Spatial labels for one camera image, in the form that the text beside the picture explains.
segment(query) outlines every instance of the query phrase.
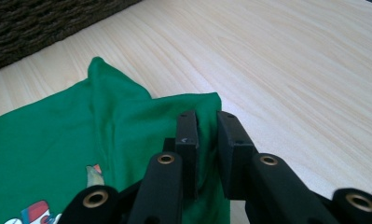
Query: green fabric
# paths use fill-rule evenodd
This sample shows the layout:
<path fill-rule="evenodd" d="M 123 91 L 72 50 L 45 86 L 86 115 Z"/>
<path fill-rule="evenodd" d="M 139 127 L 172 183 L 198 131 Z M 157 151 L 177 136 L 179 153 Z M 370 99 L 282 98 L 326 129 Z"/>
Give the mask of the green fabric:
<path fill-rule="evenodd" d="M 216 93 L 152 99 L 94 58 L 87 79 L 0 117 L 0 223 L 41 200 L 61 213 L 86 187 L 87 165 L 98 163 L 105 185 L 125 189 L 143 178 L 164 138 L 175 136 L 176 117 L 190 109 L 200 126 L 200 197 L 184 203 L 183 223 L 228 223 L 215 160 L 220 107 Z"/>

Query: metal ring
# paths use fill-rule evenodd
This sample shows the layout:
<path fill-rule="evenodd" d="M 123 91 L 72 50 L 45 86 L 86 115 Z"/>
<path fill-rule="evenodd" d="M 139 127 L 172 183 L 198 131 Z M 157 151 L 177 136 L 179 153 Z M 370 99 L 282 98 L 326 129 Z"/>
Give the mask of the metal ring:
<path fill-rule="evenodd" d="M 107 193 L 107 191 L 99 189 L 87 195 L 83 200 L 83 205 L 88 208 L 99 207 L 104 204 L 108 198 L 109 194 Z"/>
<path fill-rule="evenodd" d="M 278 160 L 276 160 L 275 158 L 271 156 L 262 156 L 260 158 L 260 161 L 266 165 L 277 165 L 278 164 Z"/>
<path fill-rule="evenodd" d="M 168 154 L 165 154 L 165 155 L 161 155 L 158 157 L 158 162 L 161 163 L 161 164 L 170 164 L 172 162 L 174 162 L 174 156 L 171 156 L 171 155 L 168 155 Z"/>
<path fill-rule="evenodd" d="M 365 212 L 372 212 L 372 202 L 363 195 L 349 193 L 346 195 L 348 203 Z"/>

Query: woven texture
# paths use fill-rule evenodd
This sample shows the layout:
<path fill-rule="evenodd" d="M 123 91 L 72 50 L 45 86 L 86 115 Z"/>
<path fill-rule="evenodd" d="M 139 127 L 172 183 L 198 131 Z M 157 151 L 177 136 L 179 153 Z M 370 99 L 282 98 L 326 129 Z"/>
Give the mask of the woven texture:
<path fill-rule="evenodd" d="M 0 0 L 0 68 L 141 0 Z"/>

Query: light wood surface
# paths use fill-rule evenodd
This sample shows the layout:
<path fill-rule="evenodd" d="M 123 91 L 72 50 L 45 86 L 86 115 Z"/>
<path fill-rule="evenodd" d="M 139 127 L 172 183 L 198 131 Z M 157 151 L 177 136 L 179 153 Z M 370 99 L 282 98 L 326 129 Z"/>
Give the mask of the light wood surface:
<path fill-rule="evenodd" d="M 369 2 L 144 0 L 1 69 L 0 115 L 86 78 L 94 56 L 154 97 L 217 91 L 261 152 L 327 198 L 372 193 Z"/>

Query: printed design on shirt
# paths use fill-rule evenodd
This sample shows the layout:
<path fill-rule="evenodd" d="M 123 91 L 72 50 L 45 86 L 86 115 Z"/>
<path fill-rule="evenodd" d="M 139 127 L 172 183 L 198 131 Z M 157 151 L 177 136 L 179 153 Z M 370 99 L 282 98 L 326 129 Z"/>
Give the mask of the printed design on shirt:
<path fill-rule="evenodd" d="M 87 188 L 104 185 L 102 170 L 99 164 L 86 166 Z M 12 218 L 5 224 L 57 224 L 62 214 L 54 216 L 49 212 L 48 203 L 44 200 L 30 205 L 21 211 L 21 218 Z"/>

